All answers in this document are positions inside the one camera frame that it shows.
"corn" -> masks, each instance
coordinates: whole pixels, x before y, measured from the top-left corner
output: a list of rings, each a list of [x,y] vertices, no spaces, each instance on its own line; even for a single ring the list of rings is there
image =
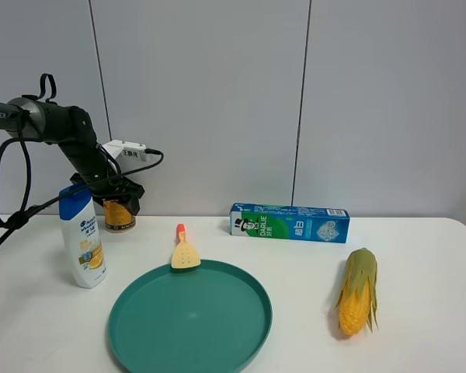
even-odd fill
[[[345,299],[349,297],[349,301],[340,305],[340,328],[345,334],[352,336],[358,334],[364,327],[367,316],[370,313],[371,296],[369,283],[366,283],[360,298],[357,294],[357,290],[355,290],[354,295],[350,297],[349,285],[345,285],[343,297]]]
[[[359,249],[350,254],[346,263],[345,281],[336,306],[340,306],[339,323],[347,335],[359,333],[364,324],[373,332],[371,314],[376,322],[377,263],[367,249]]]

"panel seam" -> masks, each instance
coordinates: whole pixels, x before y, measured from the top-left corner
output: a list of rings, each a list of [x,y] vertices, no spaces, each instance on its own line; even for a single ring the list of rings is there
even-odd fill
[[[99,42],[96,38],[95,17],[93,16],[92,0],[88,0],[88,5],[90,8],[90,18],[92,20],[92,30],[93,30],[93,40],[95,41],[96,60],[97,60],[97,64],[99,65],[99,77],[100,77],[100,85],[102,86],[103,106],[106,111],[107,127],[109,129],[109,139],[112,141],[112,131],[110,130],[110,121],[109,121],[109,110],[107,109],[106,87],[103,82],[102,65],[100,64]]]
[[[307,62],[308,62],[309,30],[311,29],[311,10],[312,10],[312,0],[309,0],[308,25],[307,25],[307,30],[305,34],[304,67],[302,69],[301,105],[299,106],[299,111],[298,111],[297,143],[295,146],[294,180],[292,183],[292,199],[291,199],[292,206],[294,205],[295,180],[297,179],[298,148],[299,148],[300,139],[301,139],[301,121],[302,121],[302,109],[304,105],[304,88],[305,88],[305,69],[307,67]]]

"yellow spatula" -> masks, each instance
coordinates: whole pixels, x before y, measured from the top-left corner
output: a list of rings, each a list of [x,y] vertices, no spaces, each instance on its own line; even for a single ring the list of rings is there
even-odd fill
[[[176,269],[185,269],[199,266],[199,253],[186,241],[186,230],[184,224],[178,224],[178,237],[179,244],[172,254],[171,267]]]

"white bottle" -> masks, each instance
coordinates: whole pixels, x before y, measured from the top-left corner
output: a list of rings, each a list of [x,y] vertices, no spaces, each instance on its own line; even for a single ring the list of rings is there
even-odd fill
[[[60,194],[79,187],[80,184],[70,186]],[[59,215],[71,272],[79,286],[93,288],[105,278],[107,269],[89,189],[62,198]]]

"white table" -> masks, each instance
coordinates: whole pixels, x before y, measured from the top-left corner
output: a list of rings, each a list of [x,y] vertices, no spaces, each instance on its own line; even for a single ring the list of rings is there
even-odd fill
[[[231,237],[227,218],[138,217],[130,232],[102,230],[109,274],[86,290],[65,265],[54,216],[35,217],[0,248],[0,372],[121,371],[106,342],[110,309],[131,281],[169,262],[180,222],[203,258],[247,270],[270,295],[271,333],[244,372],[466,372],[459,222],[353,218],[339,245]],[[362,246],[378,260],[380,329],[343,340],[332,307],[344,261]]]

